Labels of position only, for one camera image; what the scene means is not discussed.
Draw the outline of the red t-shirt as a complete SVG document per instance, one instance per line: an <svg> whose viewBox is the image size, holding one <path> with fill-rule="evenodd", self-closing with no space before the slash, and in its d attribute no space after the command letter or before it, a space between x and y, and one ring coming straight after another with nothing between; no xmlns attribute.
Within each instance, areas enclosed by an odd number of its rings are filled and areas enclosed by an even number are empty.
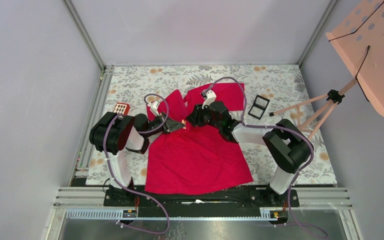
<svg viewBox="0 0 384 240"><path fill-rule="evenodd" d="M240 145L227 142L212 126L195 127L186 121L204 99L210 84L189 90L185 97L176 89L165 99L169 118L186 127L161 134L149 146L145 190L154 194L199 195L253 182ZM244 97L236 83L217 83L216 100L229 111L242 111Z"/></svg>

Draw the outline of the orange glitter brooch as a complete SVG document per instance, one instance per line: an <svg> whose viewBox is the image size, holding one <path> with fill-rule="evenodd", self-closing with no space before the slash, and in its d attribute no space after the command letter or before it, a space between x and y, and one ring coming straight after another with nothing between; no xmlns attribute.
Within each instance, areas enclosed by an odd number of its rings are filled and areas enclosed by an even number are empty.
<svg viewBox="0 0 384 240"><path fill-rule="evenodd" d="M186 130L187 129L186 121L183 119L181 123L182 123L182 128Z"/></svg>

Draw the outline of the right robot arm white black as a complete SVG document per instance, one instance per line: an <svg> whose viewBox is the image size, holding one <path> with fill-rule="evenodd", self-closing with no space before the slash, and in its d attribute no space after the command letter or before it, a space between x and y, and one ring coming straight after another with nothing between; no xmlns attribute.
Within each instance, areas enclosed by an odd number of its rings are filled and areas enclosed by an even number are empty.
<svg viewBox="0 0 384 240"><path fill-rule="evenodd" d="M234 119L221 101L197 104L186 119L194 127L217 129L227 142L266 146L277 168L261 200L273 206L292 207L292 185L313 160L314 147L290 120L284 118L275 125L245 124Z"/></svg>

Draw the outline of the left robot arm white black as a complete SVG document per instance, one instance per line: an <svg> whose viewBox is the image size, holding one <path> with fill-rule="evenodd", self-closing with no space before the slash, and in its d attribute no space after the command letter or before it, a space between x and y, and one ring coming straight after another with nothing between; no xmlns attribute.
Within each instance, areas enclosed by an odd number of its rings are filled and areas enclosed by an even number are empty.
<svg viewBox="0 0 384 240"><path fill-rule="evenodd" d="M169 118L164 112L149 120L145 114L135 116L107 112L91 129L89 142L104 154L109 170L109 187L104 205L108 207L138 204L140 196L128 169L123 150L144 154L149 137L184 129L186 124Z"/></svg>

